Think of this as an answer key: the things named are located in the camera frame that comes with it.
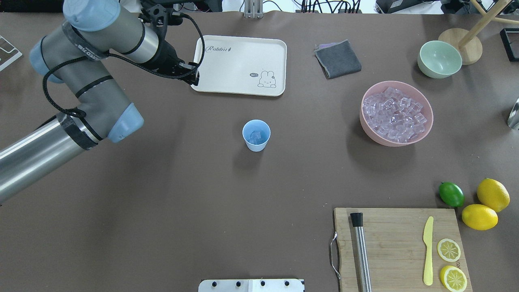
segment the folded towel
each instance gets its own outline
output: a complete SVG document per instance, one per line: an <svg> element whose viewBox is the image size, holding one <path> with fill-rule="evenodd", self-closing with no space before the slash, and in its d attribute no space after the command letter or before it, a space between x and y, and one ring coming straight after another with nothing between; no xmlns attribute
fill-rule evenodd
<svg viewBox="0 0 519 292"><path fill-rule="evenodd" d="M328 78L359 72L362 69L362 65L348 40L319 45L314 53Z"/></svg>

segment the yellow knife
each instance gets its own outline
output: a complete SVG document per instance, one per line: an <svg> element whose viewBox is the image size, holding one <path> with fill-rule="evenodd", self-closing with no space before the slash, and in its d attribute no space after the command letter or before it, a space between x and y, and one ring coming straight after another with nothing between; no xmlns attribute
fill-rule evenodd
<svg viewBox="0 0 519 292"><path fill-rule="evenodd" d="M427 246L424 268L424 284L432 285L432 223L434 218L429 216L424 228L424 243Z"/></svg>

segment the blue joint cap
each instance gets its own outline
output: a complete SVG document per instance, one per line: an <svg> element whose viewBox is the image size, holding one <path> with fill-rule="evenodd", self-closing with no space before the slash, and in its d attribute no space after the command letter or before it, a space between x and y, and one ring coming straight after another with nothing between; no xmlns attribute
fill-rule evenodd
<svg viewBox="0 0 519 292"><path fill-rule="evenodd" d="M99 31L119 17L121 6L117 0L65 0L63 15L80 31Z"/></svg>
<svg viewBox="0 0 519 292"><path fill-rule="evenodd" d="M47 67L47 64L45 64L45 61L43 60L43 54L42 54L42 39L39 40L36 45L31 50L31 53L29 54L29 59L31 60L31 65L33 66L34 70L38 72L40 75L45 75L47 72L49 72L49 68ZM52 74L47 79L54 83L63 83L63 80L57 78Z"/></svg>
<svg viewBox="0 0 519 292"><path fill-rule="evenodd" d="M132 102L108 133L108 139L117 143L137 131L142 125L144 125L144 119Z"/></svg>

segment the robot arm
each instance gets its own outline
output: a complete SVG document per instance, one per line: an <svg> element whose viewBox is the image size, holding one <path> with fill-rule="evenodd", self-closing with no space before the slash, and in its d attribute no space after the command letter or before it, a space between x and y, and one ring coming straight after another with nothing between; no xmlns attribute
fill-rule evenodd
<svg viewBox="0 0 519 292"><path fill-rule="evenodd" d="M186 64L164 41L171 14L160 5L143 12L155 25L144 25L117 0L65 0L66 22L34 46L30 59L46 75L45 91L46 78L66 83L79 105L62 110L53 104L61 111L54 119L0 152L0 204L104 138L118 142L143 125L137 108L96 61L119 57L108 50L159 76L198 84L198 64Z"/></svg>

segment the cutting board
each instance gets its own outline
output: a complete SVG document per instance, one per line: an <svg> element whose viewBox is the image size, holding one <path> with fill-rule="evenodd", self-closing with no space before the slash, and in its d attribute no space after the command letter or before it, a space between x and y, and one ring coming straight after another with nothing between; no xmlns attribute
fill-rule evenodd
<svg viewBox="0 0 519 292"><path fill-rule="evenodd" d="M440 270L447 265L459 267L467 276L467 289L472 292L469 270L453 209L409 208L335 208L335 230L339 247L341 292L358 292L355 231L350 213L361 212L371 285L374 292L448 292L440 281ZM434 217L432 233L433 283L423 282L426 246L422 240L429 216ZM443 238L454 240L461 248L457 262L440 258L436 245Z"/></svg>

